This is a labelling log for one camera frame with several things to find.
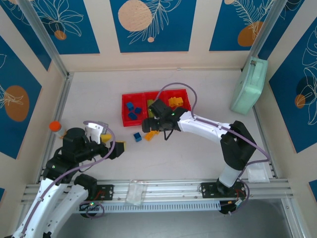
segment white table surface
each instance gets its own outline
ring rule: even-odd
[[[168,141],[163,133],[150,142],[135,142],[133,134],[141,126],[123,127],[121,95],[156,91],[171,82],[192,86],[198,94],[195,114],[220,122],[245,124],[256,143],[263,143],[253,111],[240,115],[229,109],[231,96],[241,71],[239,70],[136,70],[107,72],[77,72],[70,87],[61,124],[67,129],[84,128],[84,120],[109,124],[116,140],[126,141],[126,151],[114,160],[105,160],[87,172],[97,179],[216,179],[225,162],[222,150],[205,138],[184,132],[174,132]],[[183,88],[171,86],[168,89]],[[194,95],[187,89],[191,105]],[[56,139],[54,151],[62,145]],[[250,161],[263,159],[256,151]],[[272,178],[269,164],[264,165]]]

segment yellow toy piece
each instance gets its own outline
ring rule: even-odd
[[[182,106],[184,104],[183,99],[182,98],[176,98],[176,103],[177,106]]]
[[[170,106],[171,108],[173,108],[173,107],[180,107],[180,106],[182,106],[182,105],[184,104],[184,102],[183,102],[183,99],[182,99],[181,97],[179,97],[179,98],[173,97],[173,98],[170,98],[170,99],[168,100],[168,104],[169,104],[169,106]]]
[[[111,138],[111,134],[104,134],[104,135],[100,135],[101,141],[103,143],[107,143]]]
[[[171,108],[176,107],[176,106],[177,106],[177,104],[176,104],[176,97],[170,98],[170,99],[168,100],[168,104],[169,104],[169,106],[170,106]]]
[[[144,136],[144,138],[147,140],[147,141],[150,141],[152,140],[152,138],[157,134],[156,131],[152,130],[150,131],[148,134],[146,134],[146,136]]]

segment gray floor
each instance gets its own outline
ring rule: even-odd
[[[288,238],[280,201],[250,201],[240,212],[108,214],[90,220],[73,215],[59,238]]]

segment orange block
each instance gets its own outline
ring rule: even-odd
[[[152,138],[155,136],[156,132],[155,131],[150,131],[148,134],[146,134],[146,136],[144,136],[144,138],[147,140],[147,141],[150,141],[152,140]]]
[[[184,104],[183,99],[182,98],[176,98],[175,104],[178,105],[178,106],[182,106]]]
[[[169,106],[170,106],[171,108],[176,107],[176,106],[177,106],[177,104],[176,104],[176,97],[170,98],[170,99],[168,100],[168,104],[169,104]]]

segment red tray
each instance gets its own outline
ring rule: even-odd
[[[133,126],[133,125],[141,125],[142,121],[145,118],[148,118],[148,109],[147,109],[147,100],[155,100],[156,96],[158,95],[158,91],[155,92],[144,92],[144,93],[133,93],[133,94],[123,94],[122,95],[122,121],[123,126]],[[183,108],[187,110],[191,110],[191,106],[188,100],[186,89],[177,89],[177,90],[165,90],[163,91],[159,98],[168,105],[168,99],[172,97],[181,97],[184,101]],[[136,120],[131,120],[128,116],[129,109],[127,108],[126,104],[128,102],[133,103],[134,109],[139,107],[142,109],[140,114],[137,115]]]

